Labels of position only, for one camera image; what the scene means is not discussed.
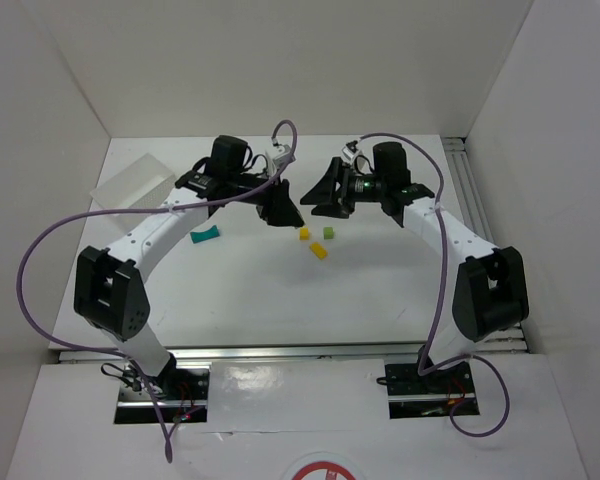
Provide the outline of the teal arch block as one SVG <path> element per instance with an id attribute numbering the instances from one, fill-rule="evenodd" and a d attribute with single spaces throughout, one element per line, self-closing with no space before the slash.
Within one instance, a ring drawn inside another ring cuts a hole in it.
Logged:
<path id="1" fill-rule="evenodd" d="M 217 225 L 213 225 L 205 231 L 193 231 L 190 233 L 190 238 L 193 244 L 199 244 L 219 237 L 220 230 Z"/>

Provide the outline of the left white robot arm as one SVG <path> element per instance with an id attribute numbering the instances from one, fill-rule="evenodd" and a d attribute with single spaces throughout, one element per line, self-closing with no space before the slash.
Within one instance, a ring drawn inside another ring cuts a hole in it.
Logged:
<path id="1" fill-rule="evenodd" d="M 217 137 L 210 155 L 175 181 L 157 213 L 107 247 L 87 247 L 78 256 L 75 312 L 149 377 L 168 377 L 176 369 L 173 356 L 149 324 L 145 283 L 178 242 L 227 202 L 253 205 L 259 218 L 272 227 L 304 224 L 290 198 L 290 184 L 281 177 L 294 160 L 292 148 L 274 141 L 264 155 L 262 173 L 247 171 L 249 151 L 242 139 Z"/>

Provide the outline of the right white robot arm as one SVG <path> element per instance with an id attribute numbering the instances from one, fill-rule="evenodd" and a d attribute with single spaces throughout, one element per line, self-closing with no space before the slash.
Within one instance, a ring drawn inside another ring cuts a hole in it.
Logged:
<path id="1" fill-rule="evenodd" d="M 362 173 L 358 144 L 348 143 L 300 202 L 314 216 L 339 219 L 360 203 L 376 203 L 440 256 L 434 318 L 419 354 L 418 373 L 426 376 L 464 361 L 491 334 L 527 319 L 529 300 L 520 252 L 481 238 L 442 206 L 440 191 L 415 182 L 409 144 L 391 135 L 374 145 L 370 170 Z"/>

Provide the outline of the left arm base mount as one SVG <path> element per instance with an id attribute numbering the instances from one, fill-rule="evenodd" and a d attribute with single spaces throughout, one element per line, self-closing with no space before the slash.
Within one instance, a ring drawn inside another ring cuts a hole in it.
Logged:
<path id="1" fill-rule="evenodd" d="M 100 366 L 100 372 L 118 382 L 115 424 L 158 423 L 147 387 L 130 365 L 105 362 Z M 195 365 L 189 369 L 189 373 L 193 379 L 188 380 L 188 385 L 180 384 L 171 393 L 165 393 L 158 386 L 151 385 L 164 422 L 168 426 L 175 422 L 184 424 L 207 422 L 210 369 L 208 366 Z"/>

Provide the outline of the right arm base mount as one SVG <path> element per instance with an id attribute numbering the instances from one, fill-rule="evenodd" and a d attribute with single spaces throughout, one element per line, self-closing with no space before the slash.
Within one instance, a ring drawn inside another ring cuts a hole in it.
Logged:
<path id="1" fill-rule="evenodd" d="M 386 389 L 391 419 L 448 417 L 479 414 L 473 376 L 466 362 L 420 376 L 415 363 L 386 364 L 376 379 Z"/>

